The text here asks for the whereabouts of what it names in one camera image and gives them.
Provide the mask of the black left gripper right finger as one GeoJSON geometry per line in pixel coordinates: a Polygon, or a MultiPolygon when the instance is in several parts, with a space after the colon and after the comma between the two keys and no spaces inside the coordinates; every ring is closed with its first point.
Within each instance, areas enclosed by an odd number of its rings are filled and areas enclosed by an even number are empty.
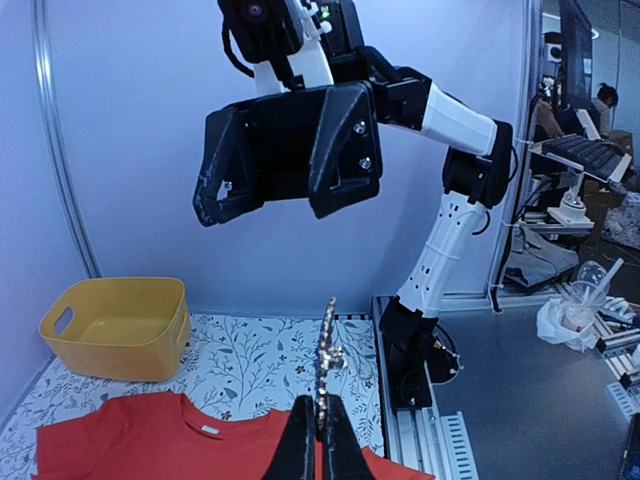
{"type": "Polygon", "coordinates": [[[374,480],[342,399],[329,394],[322,423],[322,478],[374,480]]]}

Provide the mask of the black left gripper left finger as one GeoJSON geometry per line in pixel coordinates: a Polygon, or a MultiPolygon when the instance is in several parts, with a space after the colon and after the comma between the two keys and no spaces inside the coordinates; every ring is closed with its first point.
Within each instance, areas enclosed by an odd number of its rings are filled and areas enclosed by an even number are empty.
{"type": "Polygon", "coordinates": [[[296,398],[263,480],[312,480],[315,471],[315,412],[311,396],[296,398]]]}

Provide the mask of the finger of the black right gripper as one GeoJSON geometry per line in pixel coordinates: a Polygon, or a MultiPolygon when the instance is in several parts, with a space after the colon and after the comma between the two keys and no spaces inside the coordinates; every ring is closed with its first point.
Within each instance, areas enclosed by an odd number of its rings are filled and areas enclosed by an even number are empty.
{"type": "Polygon", "coordinates": [[[327,89],[309,166],[308,198],[318,219],[378,195],[382,155],[370,83],[327,89]]]}
{"type": "Polygon", "coordinates": [[[244,114],[235,107],[206,117],[203,160],[192,203],[204,227],[227,223],[264,206],[244,114]]]}

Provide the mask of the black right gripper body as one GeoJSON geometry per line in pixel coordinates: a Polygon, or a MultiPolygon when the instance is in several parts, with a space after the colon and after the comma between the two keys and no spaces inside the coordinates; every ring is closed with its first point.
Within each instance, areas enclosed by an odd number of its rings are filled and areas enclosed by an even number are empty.
{"type": "Polygon", "coordinates": [[[362,35],[354,4],[350,1],[314,1],[320,18],[331,25],[323,37],[334,83],[259,97],[230,104],[244,114],[244,126],[254,155],[258,188],[265,203],[292,199],[309,202],[309,161],[319,116],[329,87],[368,82],[361,54],[362,35]]]}

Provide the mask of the red t-shirt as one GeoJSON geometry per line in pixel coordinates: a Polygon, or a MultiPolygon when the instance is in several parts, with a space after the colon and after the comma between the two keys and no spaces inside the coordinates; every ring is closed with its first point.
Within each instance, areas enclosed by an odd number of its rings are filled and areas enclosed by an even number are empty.
{"type": "MultiPolygon", "coordinates": [[[[83,417],[37,432],[37,479],[262,479],[290,411],[250,420],[209,417],[185,394],[106,401],[83,417]],[[203,425],[220,431],[209,435],[203,425]]],[[[322,478],[315,438],[314,478],[322,478]]]]}

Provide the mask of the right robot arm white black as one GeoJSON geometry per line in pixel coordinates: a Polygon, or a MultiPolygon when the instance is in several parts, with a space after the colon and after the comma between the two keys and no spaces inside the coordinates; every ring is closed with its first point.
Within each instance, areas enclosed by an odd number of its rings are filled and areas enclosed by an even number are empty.
{"type": "Polygon", "coordinates": [[[427,408],[460,368],[439,339],[446,284],[511,180],[513,129],[391,64],[362,36],[351,1],[223,1],[223,49],[256,95],[210,113],[193,208],[206,227],[268,202],[305,199],[317,218],[375,197],[387,124],[444,144],[435,222],[379,321],[390,405],[427,408]]]}

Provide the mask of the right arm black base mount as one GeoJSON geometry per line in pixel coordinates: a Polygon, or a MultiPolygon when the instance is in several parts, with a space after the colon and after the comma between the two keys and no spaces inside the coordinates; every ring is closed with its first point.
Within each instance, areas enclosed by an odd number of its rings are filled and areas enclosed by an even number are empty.
{"type": "Polygon", "coordinates": [[[392,409],[416,410],[433,406],[430,385],[445,383],[460,369],[451,336],[436,318],[425,318],[392,297],[380,322],[392,409]]]}

